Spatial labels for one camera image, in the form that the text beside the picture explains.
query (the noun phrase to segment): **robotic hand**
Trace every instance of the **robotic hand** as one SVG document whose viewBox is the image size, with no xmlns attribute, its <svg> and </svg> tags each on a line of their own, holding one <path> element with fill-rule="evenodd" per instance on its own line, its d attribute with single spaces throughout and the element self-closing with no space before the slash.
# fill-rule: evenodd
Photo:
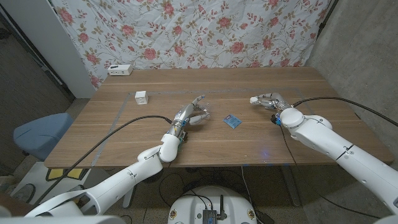
<svg viewBox="0 0 398 224">
<path fill-rule="evenodd" d="M 198 102 L 203 99 L 205 96 L 198 96 L 196 99 L 192 101 L 192 103 L 184 106 L 174 117 L 173 123 L 164 134 L 162 138 L 163 146 L 160 148 L 159 156 L 160 159 L 164 162 L 171 162 L 177 156 L 177 148 L 178 145 L 183 141 L 186 132 L 183 130 L 183 127 L 189 123 L 192 125 L 199 124 L 205 118 L 209 117 L 209 113 L 207 112 L 204 106 L 198 104 Z M 192 116 L 194 111 L 202 111 L 205 112 L 202 115 Z"/>
<path fill-rule="evenodd" d="M 192 103 L 183 107 L 174 117 L 174 121 L 166 134 L 162 145 L 150 148 L 138 155 L 138 162 L 119 171 L 98 185 L 73 192 L 60 194 L 42 203 L 26 217 L 50 215 L 53 217 L 72 217 L 81 215 L 102 215 L 107 209 L 127 194 L 139 182 L 151 177 L 163 169 L 162 162 L 171 162 L 177 156 L 178 146 L 185 136 L 183 127 L 186 123 L 198 124 L 209 116 L 198 101 L 205 96 L 199 96 Z M 194 110 L 205 112 L 193 116 Z"/>
<path fill-rule="evenodd" d="M 398 172 L 332 131 L 331 123 L 317 115 L 303 115 L 278 93 L 250 98 L 250 104 L 277 109 L 271 121 L 287 128 L 294 140 L 336 161 L 398 214 Z"/>
</svg>

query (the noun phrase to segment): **floral curtain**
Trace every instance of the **floral curtain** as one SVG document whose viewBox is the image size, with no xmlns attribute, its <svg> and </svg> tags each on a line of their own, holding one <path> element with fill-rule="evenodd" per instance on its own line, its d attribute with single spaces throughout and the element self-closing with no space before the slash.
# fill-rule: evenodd
<svg viewBox="0 0 398 224">
<path fill-rule="evenodd" d="M 302 66 L 328 0 L 52 0 L 95 88 L 134 69 Z"/>
</svg>

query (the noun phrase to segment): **small white box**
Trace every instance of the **small white box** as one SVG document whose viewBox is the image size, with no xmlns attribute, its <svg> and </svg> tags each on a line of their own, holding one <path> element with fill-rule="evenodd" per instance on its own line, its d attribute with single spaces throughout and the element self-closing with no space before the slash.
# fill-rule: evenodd
<svg viewBox="0 0 398 224">
<path fill-rule="evenodd" d="M 136 101 L 138 105 L 148 104 L 148 94 L 146 91 L 136 92 Z"/>
<path fill-rule="evenodd" d="M 132 65 L 111 65 L 108 68 L 110 75 L 130 75 L 132 72 Z"/>
</svg>

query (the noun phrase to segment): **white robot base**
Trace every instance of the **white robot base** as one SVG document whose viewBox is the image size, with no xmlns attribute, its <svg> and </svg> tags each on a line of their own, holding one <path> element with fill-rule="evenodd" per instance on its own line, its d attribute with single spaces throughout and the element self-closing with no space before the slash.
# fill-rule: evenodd
<svg viewBox="0 0 398 224">
<path fill-rule="evenodd" d="M 168 224 L 183 223 L 257 223 L 253 206 L 242 195 L 220 186 L 202 186 L 188 191 L 187 196 L 177 199 L 170 208 Z"/>
</svg>

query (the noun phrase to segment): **white cube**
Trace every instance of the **white cube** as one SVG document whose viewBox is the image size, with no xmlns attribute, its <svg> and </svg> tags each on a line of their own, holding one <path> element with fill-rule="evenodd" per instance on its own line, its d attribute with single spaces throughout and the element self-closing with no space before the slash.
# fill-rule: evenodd
<svg viewBox="0 0 398 224">
<path fill-rule="evenodd" d="M 136 101 L 138 105 L 148 104 L 148 95 L 146 91 L 136 92 Z"/>
</svg>

